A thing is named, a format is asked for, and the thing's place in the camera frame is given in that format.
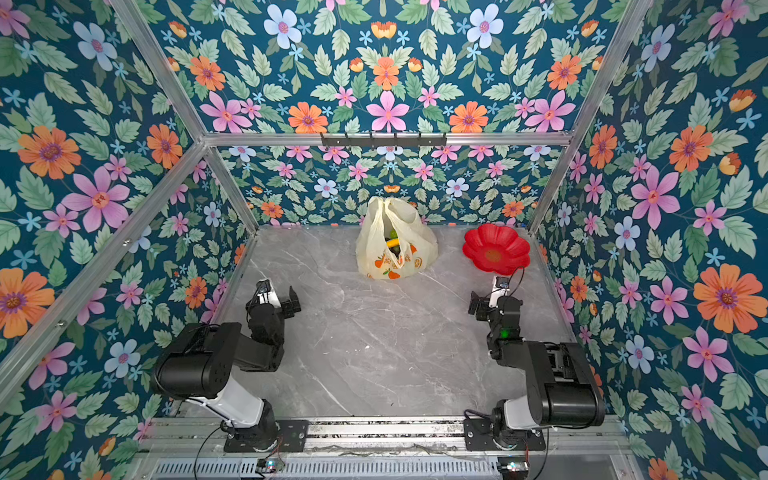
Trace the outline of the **cream plastic fruit-print bag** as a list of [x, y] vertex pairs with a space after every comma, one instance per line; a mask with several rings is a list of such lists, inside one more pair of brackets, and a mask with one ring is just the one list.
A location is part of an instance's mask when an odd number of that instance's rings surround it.
[[436, 262], [436, 235], [410, 203], [373, 197], [356, 243], [358, 271], [374, 280], [398, 280], [421, 273]]

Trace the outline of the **red flower-shaped plastic bowl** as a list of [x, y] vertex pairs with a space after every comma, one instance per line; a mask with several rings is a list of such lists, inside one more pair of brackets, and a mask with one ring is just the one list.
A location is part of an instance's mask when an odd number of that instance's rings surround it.
[[464, 235], [463, 254], [487, 273], [511, 276], [530, 266], [531, 247], [513, 228], [483, 224]]

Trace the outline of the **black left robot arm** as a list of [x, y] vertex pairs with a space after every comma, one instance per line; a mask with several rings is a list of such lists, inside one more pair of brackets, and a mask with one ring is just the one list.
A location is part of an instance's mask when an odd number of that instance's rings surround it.
[[293, 288], [281, 299], [270, 280], [258, 281], [245, 306], [250, 333], [243, 334], [238, 322], [184, 327], [156, 361], [153, 391], [218, 416], [228, 435], [227, 451], [276, 450], [281, 434], [272, 405], [250, 393], [232, 371], [277, 371], [284, 357], [286, 321], [301, 310]]

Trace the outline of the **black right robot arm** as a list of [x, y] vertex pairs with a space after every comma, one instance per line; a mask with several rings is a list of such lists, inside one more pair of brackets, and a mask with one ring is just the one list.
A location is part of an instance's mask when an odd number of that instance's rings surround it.
[[464, 411], [469, 450], [483, 441], [500, 450], [529, 445], [549, 428], [582, 430], [603, 424], [603, 394], [583, 348], [574, 342], [528, 340], [523, 336], [523, 301], [514, 296], [509, 277], [496, 276], [486, 295], [471, 294], [468, 313], [489, 326], [489, 356], [499, 366], [524, 374], [526, 392], [502, 399], [491, 413]]

